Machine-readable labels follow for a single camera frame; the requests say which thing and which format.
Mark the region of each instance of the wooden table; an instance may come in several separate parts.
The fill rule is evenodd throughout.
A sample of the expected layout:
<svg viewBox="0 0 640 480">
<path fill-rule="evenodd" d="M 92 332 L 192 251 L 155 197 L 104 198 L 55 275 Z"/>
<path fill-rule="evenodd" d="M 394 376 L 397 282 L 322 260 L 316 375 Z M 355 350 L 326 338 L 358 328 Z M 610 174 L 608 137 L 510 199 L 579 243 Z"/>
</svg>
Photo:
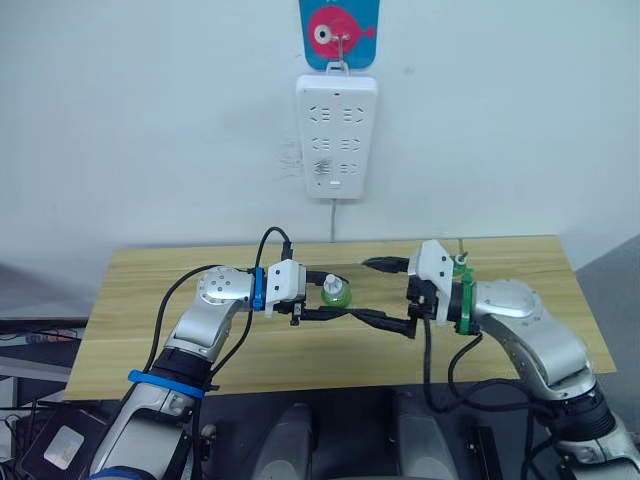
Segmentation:
<svg viewBox="0 0 640 480">
<path fill-rule="evenodd" d="M 418 241 L 295 245 L 294 257 L 310 268 L 345 276 L 353 286 L 353 305 L 384 310 L 406 318 L 406 275 L 383 274 L 359 265 L 372 256 L 409 256 Z M 456 241 L 443 241 L 451 253 Z M 615 365 L 555 237 L 465 240 L 477 280 L 517 278 L 542 296 L 548 310 L 586 342 L 598 372 Z M 89 319 L 67 399 L 120 398 L 128 388 L 129 370 L 142 368 L 149 352 L 158 304 L 165 290 L 186 271 L 219 263 L 251 266 L 256 247 L 197 247 L 119 250 L 104 278 Z M 262 265 L 279 260 L 280 246 L 265 248 Z M 195 279 L 185 283 L 166 311 L 162 341 L 194 296 Z M 310 306 L 319 305 L 319 288 L 310 286 Z M 225 349 L 244 328 L 246 314 L 234 319 Z M 284 316 L 254 316 L 246 343 L 216 378 L 217 394 L 308 388 L 415 384 L 421 382 L 423 332 L 415 340 L 373 329 L 352 317 L 289 326 Z M 433 328 L 432 377 L 446 381 L 451 357 L 469 337 L 452 326 Z M 506 354 L 493 339 L 469 353 L 458 367 L 458 380 L 514 378 Z"/>
</svg>

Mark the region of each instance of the white power strip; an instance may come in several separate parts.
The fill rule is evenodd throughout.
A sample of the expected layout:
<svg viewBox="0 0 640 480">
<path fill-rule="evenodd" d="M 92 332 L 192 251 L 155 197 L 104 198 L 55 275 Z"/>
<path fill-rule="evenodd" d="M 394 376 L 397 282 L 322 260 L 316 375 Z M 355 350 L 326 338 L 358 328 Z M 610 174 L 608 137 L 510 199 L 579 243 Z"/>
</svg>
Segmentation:
<svg viewBox="0 0 640 480">
<path fill-rule="evenodd" d="M 378 84 L 372 77 L 302 75 L 296 84 L 307 193 L 360 198 Z"/>
</svg>

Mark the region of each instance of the pink fish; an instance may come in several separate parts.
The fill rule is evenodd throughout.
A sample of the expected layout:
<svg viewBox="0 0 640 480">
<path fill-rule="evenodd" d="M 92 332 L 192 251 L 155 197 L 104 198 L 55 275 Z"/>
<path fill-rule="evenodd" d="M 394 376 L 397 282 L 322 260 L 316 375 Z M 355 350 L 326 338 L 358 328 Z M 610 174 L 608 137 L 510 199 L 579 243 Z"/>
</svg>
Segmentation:
<svg viewBox="0 0 640 480">
<path fill-rule="evenodd" d="M 356 19 L 342 7 L 328 6 L 316 10 L 309 20 L 309 38 L 313 51 L 324 58 L 339 58 L 339 38 L 342 51 L 349 52 L 362 35 L 373 38 L 373 27 L 362 30 Z"/>
</svg>

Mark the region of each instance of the blue strap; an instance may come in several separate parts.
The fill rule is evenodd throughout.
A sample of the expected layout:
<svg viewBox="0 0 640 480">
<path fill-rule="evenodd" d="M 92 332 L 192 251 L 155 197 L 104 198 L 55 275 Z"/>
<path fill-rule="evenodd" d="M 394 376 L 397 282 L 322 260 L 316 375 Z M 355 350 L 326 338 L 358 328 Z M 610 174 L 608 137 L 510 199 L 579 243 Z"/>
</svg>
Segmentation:
<svg viewBox="0 0 640 480">
<path fill-rule="evenodd" d="M 264 310 L 264 297 L 262 296 L 262 284 L 264 282 L 264 268 L 256 268 L 256 285 L 253 289 L 253 310 L 259 312 Z"/>
<path fill-rule="evenodd" d="M 169 390 L 184 393 L 193 398 L 204 398 L 204 390 L 191 385 L 185 385 L 184 383 L 176 382 L 174 380 L 168 380 L 162 377 L 156 377 L 149 373 L 142 373 L 140 370 L 131 370 L 129 377 L 130 382 L 134 383 L 149 383 L 151 385 L 157 385 L 158 387 L 165 387 Z"/>
<path fill-rule="evenodd" d="M 142 480 L 142 477 L 135 472 L 128 472 L 120 470 L 119 468 L 107 468 L 98 473 L 94 473 L 89 477 L 89 480 L 94 478 L 124 478 L 127 480 Z"/>
</svg>

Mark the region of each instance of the power strip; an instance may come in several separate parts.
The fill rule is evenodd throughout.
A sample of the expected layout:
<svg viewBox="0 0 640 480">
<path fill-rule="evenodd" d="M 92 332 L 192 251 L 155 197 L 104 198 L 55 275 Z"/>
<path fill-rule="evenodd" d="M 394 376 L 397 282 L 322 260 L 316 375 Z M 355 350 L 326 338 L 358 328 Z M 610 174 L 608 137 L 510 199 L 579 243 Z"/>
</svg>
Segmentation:
<svg viewBox="0 0 640 480">
<path fill-rule="evenodd" d="M 360 198 L 376 111 L 376 80 L 302 75 L 296 96 L 307 193 L 314 198 Z"/>
</svg>

